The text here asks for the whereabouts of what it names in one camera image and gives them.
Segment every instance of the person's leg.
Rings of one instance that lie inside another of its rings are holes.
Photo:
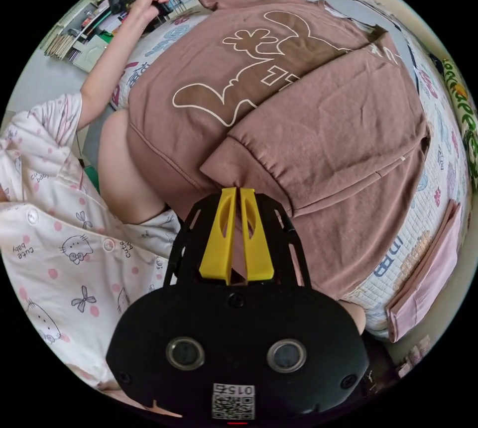
[[[160,214],[165,203],[138,173],[126,144],[128,113],[113,113],[103,125],[98,154],[100,193],[125,224],[141,224]]]

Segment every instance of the white pajama shirt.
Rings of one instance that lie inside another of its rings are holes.
[[[0,250],[40,336],[100,387],[115,384],[105,356],[121,314],[163,284],[179,221],[111,214],[71,150],[81,106],[62,95],[16,114],[0,138]]]

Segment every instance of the yellow clip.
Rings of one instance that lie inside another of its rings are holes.
[[[226,285],[231,284],[236,194],[236,188],[222,190],[208,245],[199,267],[199,273],[204,279],[224,280]]]
[[[260,219],[259,208],[255,200],[254,189],[240,189],[240,209],[247,281],[271,280],[274,277],[274,268]]]

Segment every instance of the bed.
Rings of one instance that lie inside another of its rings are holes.
[[[423,175],[401,230],[381,263],[343,300],[365,309],[366,330],[388,338],[385,307],[401,289],[425,255],[442,222],[450,199],[463,207],[459,246],[463,244],[471,215],[471,184],[466,155],[460,141],[449,93],[428,52],[394,17],[364,0],[326,0],[337,16],[353,18],[389,31],[399,55],[416,83],[431,131],[431,144]],[[142,38],[130,57],[112,96],[112,106],[128,108],[128,94],[147,67],[167,48],[180,44],[188,31],[210,14],[198,6]]]

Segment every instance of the qr code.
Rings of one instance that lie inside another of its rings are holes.
[[[213,418],[218,420],[253,420],[253,387],[216,384],[213,392]]]

